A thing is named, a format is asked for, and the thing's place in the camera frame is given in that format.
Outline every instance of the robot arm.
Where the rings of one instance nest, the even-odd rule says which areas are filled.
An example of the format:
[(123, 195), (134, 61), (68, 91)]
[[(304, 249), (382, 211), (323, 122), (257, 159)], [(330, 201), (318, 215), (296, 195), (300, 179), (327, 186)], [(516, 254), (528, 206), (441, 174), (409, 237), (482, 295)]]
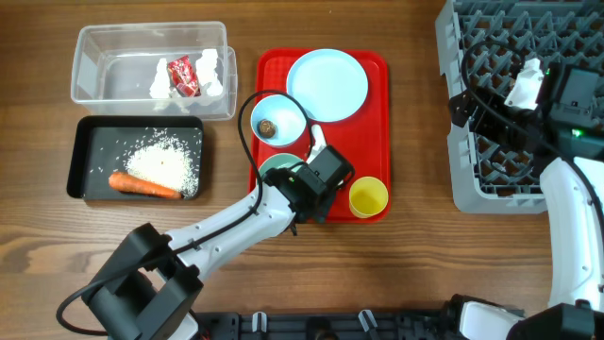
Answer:
[[(604, 197), (604, 162), (575, 158), (599, 197)], [(553, 280), (549, 307), (587, 300), (604, 312), (604, 253), (595, 204), (570, 166), (556, 159), (541, 175), (547, 202)]]
[[(287, 228), (295, 234), (294, 223), (324, 218), (341, 182), (353, 173), (352, 165), (327, 145), (315, 150), (313, 160), (296, 172), (268, 170), (260, 183), (261, 197), (257, 187), (214, 216), (164, 235), (150, 224), (138, 227), (80, 295), (112, 340), (193, 338), (198, 325), (189, 311), (202, 282), (254, 244)], [(144, 274), (125, 269), (141, 264), (157, 270), (165, 281), (158, 291)]]
[[(604, 196), (604, 162), (575, 158), (575, 164), (598, 196)], [(589, 329), (593, 311), (604, 312), (602, 237), (585, 185), (566, 162), (556, 159), (542, 173), (541, 188), (549, 213), (553, 258), (550, 310), (523, 323), (524, 318), (499, 306), (468, 301), (461, 307), (459, 332), (470, 340), (563, 339), (561, 335), (568, 331), (564, 327), (574, 327), (580, 320), (579, 325)], [(545, 329), (552, 337), (545, 336)]]
[[(199, 270), (198, 278), (205, 281), (212, 272), (239, 255), (244, 250), (269, 237), (278, 236), (294, 221), (295, 212), (290, 201), (277, 189), (266, 183), (262, 202), (257, 213), (252, 214), (237, 227), (226, 231), (199, 245), (177, 255), (185, 266), (195, 266)], [(219, 228), (234, 221), (247, 212), (258, 198), (258, 187), (246, 198), (223, 211), (182, 229), (166, 232), (172, 241), (168, 246), (172, 250), (182, 248), (191, 240), (205, 237)]]

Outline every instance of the dish rack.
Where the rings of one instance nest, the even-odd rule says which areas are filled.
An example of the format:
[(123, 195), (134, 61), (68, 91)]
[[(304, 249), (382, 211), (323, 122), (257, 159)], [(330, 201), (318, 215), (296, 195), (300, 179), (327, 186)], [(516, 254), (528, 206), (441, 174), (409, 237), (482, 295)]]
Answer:
[[(473, 44), (485, 40), (509, 43), (539, 58), (542, 67), (565, 61), (602, 71), (604, 62), (604, 4), (597, 1), (463, 1), (447, 0), (436, 19), (441, 75), (449, 98), (464, 90), (461, 59)], [(512, 52), (483, 46), (471, 56), (470, 81), (497, 94), (511, 89)], [(604, 109), (604, 82), (593, 100)], [(497, 143), (465, 127), (451, 125), (447, 136), (455, 205), (465, 213), (542, 213), (545, 197), (539, 179), (525, 171), (532, 155), (504, 152)], [(508, 172), (525, 174), (509, 177)]]

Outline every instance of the green cup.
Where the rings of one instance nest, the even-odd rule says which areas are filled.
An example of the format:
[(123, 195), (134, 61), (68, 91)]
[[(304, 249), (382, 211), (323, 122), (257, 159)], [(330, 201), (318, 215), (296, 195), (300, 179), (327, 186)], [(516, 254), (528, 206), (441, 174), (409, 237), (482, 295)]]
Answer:
[(290, 167), (298, 162), (302, 162), (302, 159), (300, 159), (299, 157), (292, 155), (292, 154), (288, 154), (288, 153), (281, 153), (281, 154), (276, 154), (274, 156), (271, 156), (268, 158), (268, 160), (264, 161), (264, 163), (260, 166), (260, 169), (258, 169), (260, 171), (260, 175), (264, 176), (264, 174), (268, 171), (268, 169), (272, 169), (272, 168), (282, 168), (282, 167)]

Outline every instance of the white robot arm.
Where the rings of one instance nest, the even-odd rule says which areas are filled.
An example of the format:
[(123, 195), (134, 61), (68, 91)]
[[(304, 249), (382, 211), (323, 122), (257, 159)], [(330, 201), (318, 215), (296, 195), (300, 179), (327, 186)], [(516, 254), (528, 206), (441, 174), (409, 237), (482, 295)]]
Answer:
[[(604, 162), (575, 158), (575, 164), (603, 197)], [(584, 300), (604, 312), (602, 235), (585, 185), (566, 162), (556, 159), (542, 173), (541, 188), (549, 213), (554, 271), (548, 306)], [(471, 301), (463, 305), (460, 332), (469, 340), (505, 340), (521, 320), (503, 308)]]
[[(264, 194), (257, 213), (197, 248), (177, 255), (185, 266), (195, 266), (199, 269), (198, 278), (201, 281), (205, 281), (212, 272), (244, 250), (269, 237), (278, 236), (293, 223), (295, 212), (289, 206), (290, 201), (276, 187), (266, 183), (262, 185)], [(258, 188), (212, 217), (182, 229), (166, 232), (172, 238), (168, 246), (176, 250), (186, 246), (191, 240), (210, 235), (247, 212), (257, 198)]]

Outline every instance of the wooden table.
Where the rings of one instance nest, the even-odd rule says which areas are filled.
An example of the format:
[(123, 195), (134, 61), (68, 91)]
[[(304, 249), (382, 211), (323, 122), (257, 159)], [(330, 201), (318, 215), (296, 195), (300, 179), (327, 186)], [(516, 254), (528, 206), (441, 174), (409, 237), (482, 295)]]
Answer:
[[(467, 294), (546, 306), (547, 218), (471, 215), (453, 204), (449, 117), (434, 20), (444, 0), (208, 1), (164, 6), (0, 8), (0, 337), (76, 339), (55, 321), (127, 233), (190, 225), (246, 194), (236, 120), (206, 124), (207, 188), (190, 202), (95, 202), (65, 193), (76, 124), (89, 114), (69, 95), (83, 26), (219, 20), (237, 53), (239, 98), (273, 47), (369, 49), (390, 68), (392, 209), (374, 225), (308, 225), (251, 247), (211, 279), (195, 310), (354, 312), (438, 308)], [(70, 320), (98, 327), (81, 302)]]

